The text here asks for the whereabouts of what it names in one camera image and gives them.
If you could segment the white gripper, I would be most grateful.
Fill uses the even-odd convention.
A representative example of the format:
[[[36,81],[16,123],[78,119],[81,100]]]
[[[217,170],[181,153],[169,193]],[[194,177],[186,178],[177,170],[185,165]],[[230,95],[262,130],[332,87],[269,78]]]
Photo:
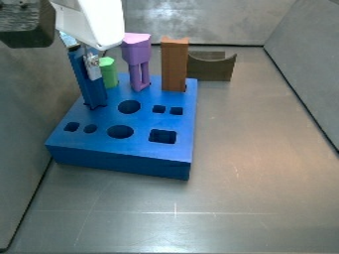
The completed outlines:
[[[84,67],[90,80],[101,78],[98,55],[124,38],[121,0],[49,0],[56,10],[56,29],[69,52],[84,44]]]

